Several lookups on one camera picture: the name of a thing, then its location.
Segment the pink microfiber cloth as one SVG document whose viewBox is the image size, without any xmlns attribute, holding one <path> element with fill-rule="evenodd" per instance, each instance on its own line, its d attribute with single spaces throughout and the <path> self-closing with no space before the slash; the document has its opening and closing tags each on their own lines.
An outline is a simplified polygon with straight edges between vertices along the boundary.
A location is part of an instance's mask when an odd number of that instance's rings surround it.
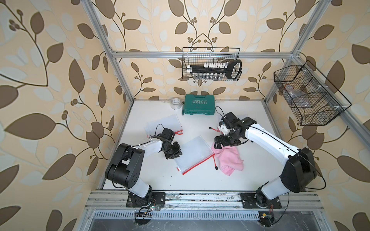
<svg viewBox="0 0 370 231">
<path fill-rule="evenodd" d="M 219 161 L 220 170 L 227 176 L 237 171 L 243 171 L 243 160 L 236 146 L 226 146 L 222 149 L 216 149 L 212 146 L 214 156 Z"/>
</svg>

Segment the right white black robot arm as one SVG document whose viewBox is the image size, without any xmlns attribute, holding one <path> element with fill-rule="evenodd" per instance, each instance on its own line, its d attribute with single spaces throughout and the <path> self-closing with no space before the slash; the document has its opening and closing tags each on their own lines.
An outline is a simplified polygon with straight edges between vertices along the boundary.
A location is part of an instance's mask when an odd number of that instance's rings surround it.
<svg viewBox="0 0 370 231">
<path fill-rule="evenodd" d="M 241 138 L 247 139 L 264 148 L 284 166 L 280 176 L 256 190 L 255 198 L 260 207 L 288 192 L 301 192 L 317 177 L 312 151 L 286 143 L 250 117 L 239 119 L 229 112 L 221 117 L 218 129 L 222 134 L 215 137 L 214 148 L 239 146 Z"/>
</svg>

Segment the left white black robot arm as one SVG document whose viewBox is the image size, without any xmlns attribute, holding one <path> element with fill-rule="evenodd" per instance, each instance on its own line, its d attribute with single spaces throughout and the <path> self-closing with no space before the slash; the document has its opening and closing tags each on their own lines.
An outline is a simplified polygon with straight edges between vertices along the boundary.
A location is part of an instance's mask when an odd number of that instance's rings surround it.
<svg viewBox="0 0 370 231">
<path fill-rule="evenodd" d="M 140 172 L 145 156 L 163 152 L 166 159 L 175 159 L 182 155 L 181 147 L 174 141 L 175 132 L 164 128 L 158 135 L 151 136 L 149 141 L 128 145 L 121 143 L 105 172 L 105 178 L 113 183 L 121 185 L 128 192 L 140 199 L 152 198 L 152 188 L 140 179 Z"/>
</svg>

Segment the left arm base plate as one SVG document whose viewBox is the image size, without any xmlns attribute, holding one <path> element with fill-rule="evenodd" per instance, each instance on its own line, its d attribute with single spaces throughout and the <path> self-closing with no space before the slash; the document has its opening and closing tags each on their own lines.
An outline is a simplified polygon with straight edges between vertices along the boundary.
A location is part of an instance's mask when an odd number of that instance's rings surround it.
<svg viewBox="0 0 370 231">
<path fill-rule="evenodd" d="M 146 197 L 139 197 L 132 192 L 128 193 L 127 208 L 155 208 L 161 209 L 166 202 L 165 192 L 149 192 Z"/>
</svg>

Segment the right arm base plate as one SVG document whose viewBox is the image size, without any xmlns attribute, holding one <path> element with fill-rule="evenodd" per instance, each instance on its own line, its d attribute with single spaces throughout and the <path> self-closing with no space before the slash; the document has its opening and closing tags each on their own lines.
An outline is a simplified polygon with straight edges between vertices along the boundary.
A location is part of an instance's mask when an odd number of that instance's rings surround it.
<svg viewBox="0 0 370 231">
<path fill-rule="evenodd" d="M 281 209 L 282 205 L 278 197 L 269 200 L 262 193 L 240 193 L 244 209 Z"/>
</svg>

